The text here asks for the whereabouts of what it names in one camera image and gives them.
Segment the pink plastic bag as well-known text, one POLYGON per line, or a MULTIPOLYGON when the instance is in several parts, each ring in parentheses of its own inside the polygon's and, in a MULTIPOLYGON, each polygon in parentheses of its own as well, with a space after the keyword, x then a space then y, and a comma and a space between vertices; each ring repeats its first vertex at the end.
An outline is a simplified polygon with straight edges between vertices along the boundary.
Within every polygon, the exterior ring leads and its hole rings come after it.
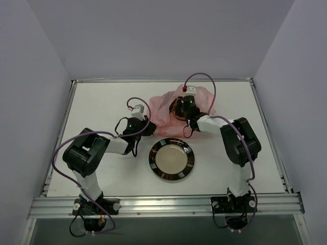
MULTIPOLYGON (((177 98, 184 96, 182 85, 174 91, 168 91, 163 95, 151 97, 149 107, 151 110, 151 122, 156 125, 154 135, 162 137, 185 137, 190 136, 191 128, 186 126, 182 117, 178 117, 173 109, 176 108, 177 98)), ((202 86, 196 86, 195 104, 201 112, 215 114, 215 107, 211 105, 215 95, 202 86)))

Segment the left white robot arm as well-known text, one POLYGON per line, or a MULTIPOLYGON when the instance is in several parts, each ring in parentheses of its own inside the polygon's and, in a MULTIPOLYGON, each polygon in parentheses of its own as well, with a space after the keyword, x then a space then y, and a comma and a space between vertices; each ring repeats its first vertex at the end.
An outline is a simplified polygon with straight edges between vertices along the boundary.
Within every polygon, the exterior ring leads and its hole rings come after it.
POLYGON ((91 214, 99 213, 103 208, 103 192, 99 187, 96 170, 106 153, 137 155, 137 146, 143 136, 151 136, 156 125, 146 117, 127 119, 127 125, 116 138, 100 136, 95 131, 84 128, 79 137, 64 151, 62 160, 72 170, 81 186, 80 198, 85 200, 85 209, 91 214))

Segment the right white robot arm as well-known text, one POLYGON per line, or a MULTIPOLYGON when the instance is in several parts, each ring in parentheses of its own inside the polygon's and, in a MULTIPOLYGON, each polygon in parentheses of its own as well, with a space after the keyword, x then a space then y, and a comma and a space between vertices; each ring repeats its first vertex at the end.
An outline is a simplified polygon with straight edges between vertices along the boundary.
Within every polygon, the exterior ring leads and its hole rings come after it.
POLYGON ((262 150, 249 121, 240 117, 226 119, 201 112, 192 95, 177 98, 174 109, 178 117, 184 118, 192 131, 220 135, 226 154, 233 163, 232 180, 227 189, 227 205, 231 210, 240 210, 251 194, 251 181, 255 179, 254 161, 262 150))

